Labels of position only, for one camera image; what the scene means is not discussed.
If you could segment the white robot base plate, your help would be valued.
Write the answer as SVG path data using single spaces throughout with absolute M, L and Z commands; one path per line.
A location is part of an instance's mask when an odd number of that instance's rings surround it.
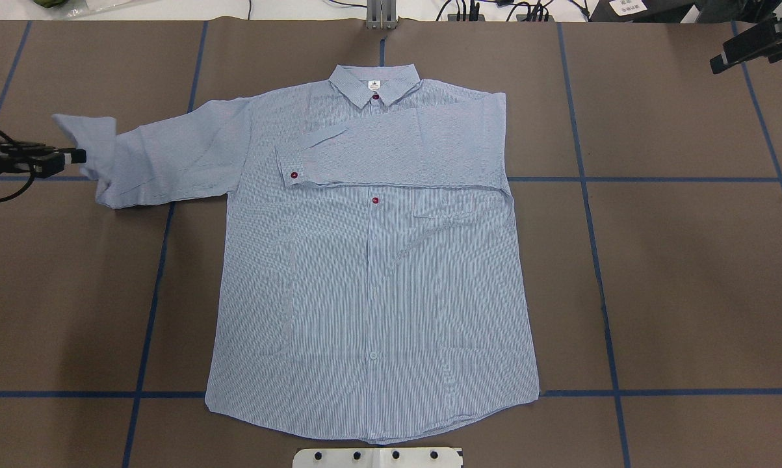
M 452 447 L 302 449 L 293 467 L 464 467 L 463 450 Z

